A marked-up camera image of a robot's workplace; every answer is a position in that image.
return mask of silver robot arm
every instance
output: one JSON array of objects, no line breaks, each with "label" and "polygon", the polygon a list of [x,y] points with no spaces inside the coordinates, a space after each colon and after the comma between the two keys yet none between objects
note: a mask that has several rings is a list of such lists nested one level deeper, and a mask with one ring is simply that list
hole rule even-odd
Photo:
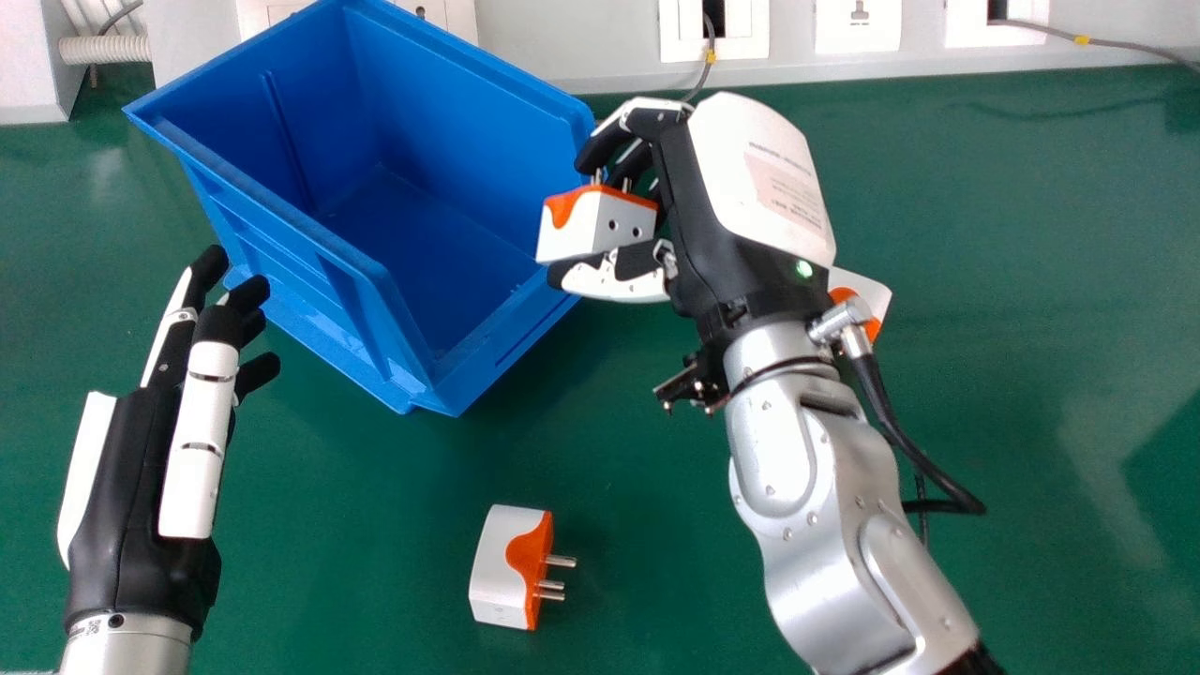
[{"label": "silver robot arm", "polygon": [[212,246],[184,271],[137,389],[88,396],[58,527],[62,675],[187,673],[221,577],[211,528],[233,411],[280,371],[270,352],[238,364],[265,328],[265,279],[204,307],[227,268]]},{"label": "silver robot arm", "polygon": [[[836,247],[803,135],[734,94],[695,110],[635,98],[599,125],[576,168],[600,175],[613,156],[607,197],[581,217],[559,215],[565,227],[546,227],[544,215],[539,250],[557,255],[539,259],[552,285],[594,298],[646,301],[644,286],[626,281],[652,279],[660,299],[696,322],[702,348],[655,395],[668,412],[678,401],[709,416],[724,410],[733,504],[762,550],[767,603],[791,647],[821,675],[1002,673],[905,518],[906,507],[980,514],[983,503],[895,424],[864,328],[871,307],[829,295]],[[672,244],[656,258],[644,255],[655,240],[644,227],[636,240],[587,227],[619,226],[608,214],[629,210],[624,193],[652,165],[655,222],[666,216]],[[623,256],[640,261],[624,274]],[[563,282],[582,273],[589,292]],[[838,356],[918,476],[950,498],[901,502],[888,440],[840,382]]]}]

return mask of blue plastic bin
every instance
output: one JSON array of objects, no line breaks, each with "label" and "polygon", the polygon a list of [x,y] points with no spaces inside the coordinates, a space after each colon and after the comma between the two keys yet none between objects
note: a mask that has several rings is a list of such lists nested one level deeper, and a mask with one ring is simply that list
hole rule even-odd
[{"label": "blue plastic bin", "polygon": [[590,110],[383,0],[324,0],[131,103],[268,318],[392,410],[461,414],[574,304],[533,259]]}]

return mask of cable connector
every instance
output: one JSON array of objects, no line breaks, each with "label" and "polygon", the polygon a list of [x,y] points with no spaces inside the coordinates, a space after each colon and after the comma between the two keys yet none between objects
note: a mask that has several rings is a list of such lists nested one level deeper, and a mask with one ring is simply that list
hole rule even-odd
[{"label": "cable connector", "polygon": [[548,567],[572,568],[574,557],[551,554],[554,519],[548,510],[494,504],[487,512],[470,571],[470,611],[480,623],[535,631],[541,601],[566,599]]}]

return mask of metal prong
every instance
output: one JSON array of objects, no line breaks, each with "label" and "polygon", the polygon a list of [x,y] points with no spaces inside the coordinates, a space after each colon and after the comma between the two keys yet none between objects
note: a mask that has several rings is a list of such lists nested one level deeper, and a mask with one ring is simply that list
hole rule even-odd
[{"label": "metal prong", "polygon": [[551,565],[551,566],[554,566],[554,567],[572,568],[577,563],[578,563],[578,561],[575,560],[574,557],[569,556],[569,555],[553,555],[553,554],[551,554],[551,555],[546,556],[546,565]]}]

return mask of white pipe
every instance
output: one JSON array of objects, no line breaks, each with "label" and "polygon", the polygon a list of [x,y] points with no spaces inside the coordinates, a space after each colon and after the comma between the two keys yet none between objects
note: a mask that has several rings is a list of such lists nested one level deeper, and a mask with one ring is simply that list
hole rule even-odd
[{"label": "white pipe", "polygon": [[150,62],[150,40],[144,35],[62,37],[59,54],[70,66]]}]

